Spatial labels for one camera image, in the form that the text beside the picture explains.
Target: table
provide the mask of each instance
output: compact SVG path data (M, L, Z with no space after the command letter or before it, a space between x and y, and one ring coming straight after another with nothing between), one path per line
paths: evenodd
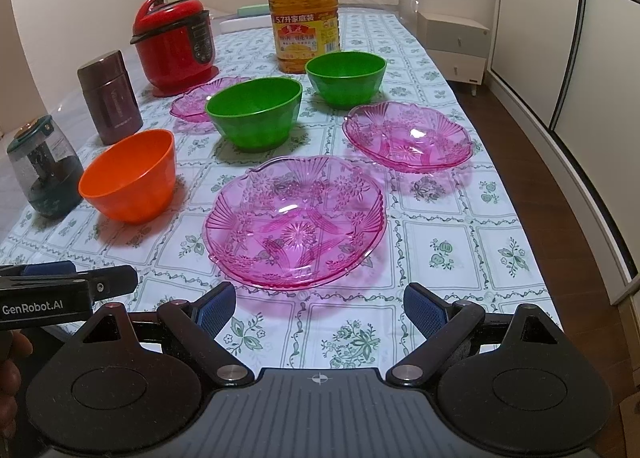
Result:
M264 366L376 366L384 375L424 340L402 311L402 292L411 281L448 301L469 299L491 312L511 313L519 303L536 303L558 323L491 158L424 49L390 13L341 12L340 37L343 50L366 50L387 60L377 100L437 108L469 131L474 156L434 175L396 173L374 164L348 143L342 112L316 96L306 76L292 76L304 93L289 140L269 153L241 153L211 126L171 117L173 98L154 98L146 87L137 94L143 128L175 134L178 177L166 212L145 225L127 226L86 202L55 222L26 207L0 244L0 263L69 259L79 270L131 264L140 284L119 298L128 310L195 300L225 279L200 237L220 188L279 155L336 155L361 164L385 189L385 237L350 275L316 289L275 292L235 283L236 313L216 340L254 372ZM219 77L280 75L270 29L219 36L216 50ZM86 167L105 149L94 135L78 154ZM66 324L58 332L68 337L79 326Z

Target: wooden floor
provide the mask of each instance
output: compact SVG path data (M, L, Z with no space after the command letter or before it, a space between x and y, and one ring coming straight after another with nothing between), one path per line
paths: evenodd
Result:
M609 304L593 255L545 163L488 89L454 86L518 212L564 332L608 382L614 403L636 391L618 310ZM626 457L615 407L595 443L603 458Z

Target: pink glass dish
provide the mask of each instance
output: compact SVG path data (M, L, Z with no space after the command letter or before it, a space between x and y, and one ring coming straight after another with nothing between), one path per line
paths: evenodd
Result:
M432 108L383 102L357 106L342 123L348 140L376 162L402 173L433 173L468 161L465 128Z
M227 183L202 228L209 258L265 289L308 289L357 267L386 228L383 193L336 157L279 157Z
M208 123L209 116L204 107L212 95L229 86L249 81L248 77L220 77L213 81L196 86L189 93L178 97L172 104L169 113L189 123Z

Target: cooking oil bottle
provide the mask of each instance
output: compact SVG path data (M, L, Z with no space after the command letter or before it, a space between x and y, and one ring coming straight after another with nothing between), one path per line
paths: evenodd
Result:
M340 50L338 0L269 0L278 67L304 74L305 63Z

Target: oil bottle label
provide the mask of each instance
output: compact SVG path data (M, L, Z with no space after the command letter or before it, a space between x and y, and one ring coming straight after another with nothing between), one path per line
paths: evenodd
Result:
M281 60L310 60L340 50L337 11L272 16L276 54Z

